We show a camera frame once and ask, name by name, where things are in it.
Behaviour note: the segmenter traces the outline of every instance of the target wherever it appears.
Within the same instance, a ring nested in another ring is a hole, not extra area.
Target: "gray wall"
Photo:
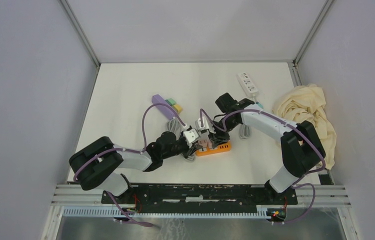
[[[334,174],[363,239],[375,239],[375,1],[338,0],[299,64],[323,87],[337,132]]]
[[[0,2],[0,239],[40,237],[94,78],[58,1]]]
[[[292,60],[325,0],[68,0],[102,63]]]

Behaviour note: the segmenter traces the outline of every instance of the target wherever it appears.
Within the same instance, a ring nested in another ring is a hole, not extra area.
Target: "crumpled towel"
[[[331,169],[335,164],[336,132],[326,117],[325,106],[323,89],[310,84],[297,86],[280,97],[272,110],[275,115],[287,120],[297,123],[307,120],[312,123],[326,152],[326,168]]]

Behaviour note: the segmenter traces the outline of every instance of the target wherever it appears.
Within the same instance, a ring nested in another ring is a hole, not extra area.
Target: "white power strip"
[[[236,75],[239,84],[242,86],[245,94],[252,98],[258,95],[258,89],[255,86],[253,80],[246,72],[241,72]]]

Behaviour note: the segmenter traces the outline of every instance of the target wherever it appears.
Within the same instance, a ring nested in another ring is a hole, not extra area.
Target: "green block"
[[[168,104],[170,104],[170,106],[174,106],[176,104],[176,101],[174,101],[173,98],[169,98],[167,100],[165,100]]]

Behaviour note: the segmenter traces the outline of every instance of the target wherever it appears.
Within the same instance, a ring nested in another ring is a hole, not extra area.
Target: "orange power strip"
[[[201,157],[201,156],[206,156],[206,155],[211,155],[211,154],[224,153],[224,152],[230,151],[230,149],[232,149],[232,145],[230,144],[230,142],[227,142],[227,143],[218,145],[217,147],[213,149],[210,149],[208,147],[201,148],[196,151],[196,155],[198,157]]]

